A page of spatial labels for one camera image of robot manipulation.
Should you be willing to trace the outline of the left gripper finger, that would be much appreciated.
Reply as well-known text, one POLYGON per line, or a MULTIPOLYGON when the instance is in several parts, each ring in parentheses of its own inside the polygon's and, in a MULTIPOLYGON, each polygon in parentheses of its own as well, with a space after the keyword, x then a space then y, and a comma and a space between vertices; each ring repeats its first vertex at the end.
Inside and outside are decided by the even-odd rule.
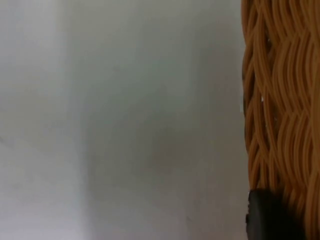
POLYGON ((283 205, 280 196, 257 188, 248 193, 245 216, 248 240, 304 240, 303 227, 283 205))

